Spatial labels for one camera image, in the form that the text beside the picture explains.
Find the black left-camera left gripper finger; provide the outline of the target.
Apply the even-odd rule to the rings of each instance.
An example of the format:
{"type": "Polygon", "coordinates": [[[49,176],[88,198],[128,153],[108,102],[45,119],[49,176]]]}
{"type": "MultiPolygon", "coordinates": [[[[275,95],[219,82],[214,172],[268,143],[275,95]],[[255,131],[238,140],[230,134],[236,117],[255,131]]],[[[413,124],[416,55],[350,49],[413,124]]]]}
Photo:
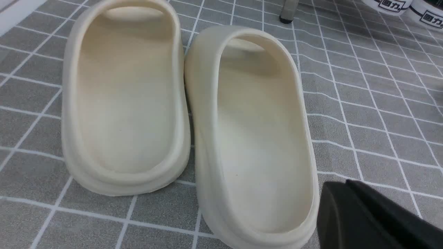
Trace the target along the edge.
{"type": "Polygon", "coordinates": [[[443,232],[359,180],[326,181],[317,233],[321,249],[441,249],[443,232]]]}

